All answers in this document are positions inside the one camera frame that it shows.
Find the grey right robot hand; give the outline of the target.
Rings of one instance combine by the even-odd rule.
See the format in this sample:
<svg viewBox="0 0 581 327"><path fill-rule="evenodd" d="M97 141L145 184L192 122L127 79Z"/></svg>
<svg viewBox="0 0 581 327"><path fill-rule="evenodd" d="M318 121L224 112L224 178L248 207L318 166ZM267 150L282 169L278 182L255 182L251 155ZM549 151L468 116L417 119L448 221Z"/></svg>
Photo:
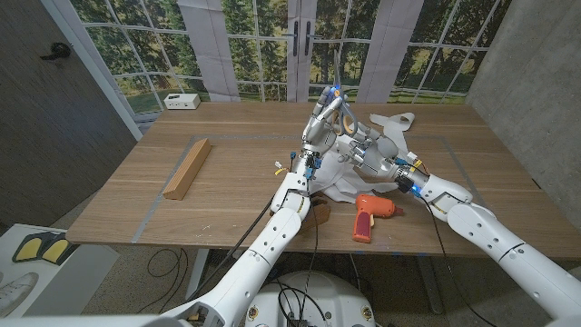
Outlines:
<svg viewBox="0 0 581 327"><path fill-rule="evenodd" d="M352 136L338 136L335 144L343 159L364 174L394 182L403 193L420 192L428 182L426 174L398 158L399 149L391 139L364 124Z"/></svg>

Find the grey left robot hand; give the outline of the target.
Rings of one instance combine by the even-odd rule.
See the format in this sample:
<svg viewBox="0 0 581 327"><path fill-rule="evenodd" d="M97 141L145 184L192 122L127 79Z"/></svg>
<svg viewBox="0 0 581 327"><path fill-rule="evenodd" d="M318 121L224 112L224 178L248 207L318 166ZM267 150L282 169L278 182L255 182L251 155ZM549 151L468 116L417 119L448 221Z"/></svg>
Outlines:
<svg viewBox="0 0 581 327"><path fill-rule="evenodd" d="M291 165L291 171L311 179L322 166L323 155L335 144L337 135L332 130L331 116L342 101L333 97L334 88L326 86L315 104L302 133L300 157Z"/></svg>

